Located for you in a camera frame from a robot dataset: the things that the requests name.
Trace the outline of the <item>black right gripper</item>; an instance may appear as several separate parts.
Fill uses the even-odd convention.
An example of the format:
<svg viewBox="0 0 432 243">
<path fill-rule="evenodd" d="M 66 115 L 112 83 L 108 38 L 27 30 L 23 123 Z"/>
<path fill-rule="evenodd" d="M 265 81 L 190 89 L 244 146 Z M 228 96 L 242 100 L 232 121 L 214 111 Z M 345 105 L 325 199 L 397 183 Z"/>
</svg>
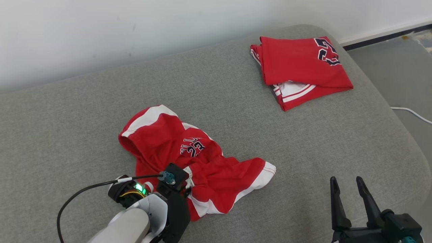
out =
<svg viewBox="0 0 432 243">
<path fill-rule="evenodd" d="M 422 227 L 409 214 L 382 213 L 363 178 L 356 177 L 358 192 L 363 199 L 367 227 L 351 228 L 341 202 L 341 190 L 335 176 L 330 178 L 331 223 L 333 243 L 423 243 Z"/>
</svg>

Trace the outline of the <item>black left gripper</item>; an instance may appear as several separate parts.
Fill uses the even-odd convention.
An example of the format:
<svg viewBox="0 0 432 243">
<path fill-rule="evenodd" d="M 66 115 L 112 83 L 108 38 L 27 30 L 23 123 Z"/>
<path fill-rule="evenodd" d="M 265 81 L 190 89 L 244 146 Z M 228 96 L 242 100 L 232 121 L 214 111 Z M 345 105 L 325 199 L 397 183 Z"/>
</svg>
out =
<svg viewBox="0 0 432 243">
<path fill-rule="evenodd" d="M 159 192 L 146 193 L 136 182 L 137 177 L 120 176 L 110 186 L 108 196 L 124 207 L 111 223 L 129 214 L 131 226 L 127 230 L 140 230 L 138 243 L 177 243 L 190 223 L 185 196 L 181 193 L 186 175 L 155 175 Z"/>
</svg>

